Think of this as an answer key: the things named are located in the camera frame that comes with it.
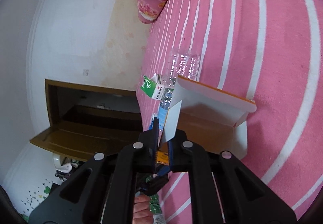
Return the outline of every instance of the wooden cabinet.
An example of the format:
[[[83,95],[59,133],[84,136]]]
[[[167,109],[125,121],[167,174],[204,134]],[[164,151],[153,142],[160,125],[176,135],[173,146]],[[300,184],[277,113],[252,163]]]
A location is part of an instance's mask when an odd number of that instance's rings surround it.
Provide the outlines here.
[[[140,113],[93,108],[69,103],[67,112],[60,111],[58,87],[77,87],[57,81],[46,80],[47,110],[50,127],[30,142],[56,154],[87,161],[96,152],[106,155],[118,153],[124,146],[137,141],[142,132]],[[101,93],[134,95],[135,92],[102,87],[81,87],[83,91],[98,90]]]

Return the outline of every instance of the orange label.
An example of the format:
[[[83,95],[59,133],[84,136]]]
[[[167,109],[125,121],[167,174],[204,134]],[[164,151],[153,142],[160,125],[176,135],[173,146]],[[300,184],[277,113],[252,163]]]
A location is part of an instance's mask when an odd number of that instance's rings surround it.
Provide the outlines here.
[[[157,151],[157,162],[168,166],[168,154],[162,151]]]

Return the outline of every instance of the open box flap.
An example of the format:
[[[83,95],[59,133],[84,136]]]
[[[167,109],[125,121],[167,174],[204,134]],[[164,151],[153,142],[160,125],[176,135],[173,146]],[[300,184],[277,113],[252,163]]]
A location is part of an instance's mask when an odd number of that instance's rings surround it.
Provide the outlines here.
[[[228,126],[238,126],[246,114],[256,111],[256,104],[247,99],[179,76],[171,106],[181,103],[181,112]]]
[[[247,125],[232,128],[210,122],[181,111],[182,101],[168,110],[159,148],[167,152],[164,145],[175,136],[176,129],[186,132],[187,138],[201,145],[206,151],[219,154],[223,150],[232,152],[238,159],[247,154]]]

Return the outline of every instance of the bed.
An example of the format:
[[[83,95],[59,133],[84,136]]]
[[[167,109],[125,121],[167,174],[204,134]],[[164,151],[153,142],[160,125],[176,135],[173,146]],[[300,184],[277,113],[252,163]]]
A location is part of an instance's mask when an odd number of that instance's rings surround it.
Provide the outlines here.
[[[201,54],[200,82],[255,100],[242,162],[300,218],[323,183],[323,0],[168,0],[152,24],[142,74],[171,48]],[[144,130],[159,102],[138,88]],[[159,192],[168,223],[191,223],[187,173]]]

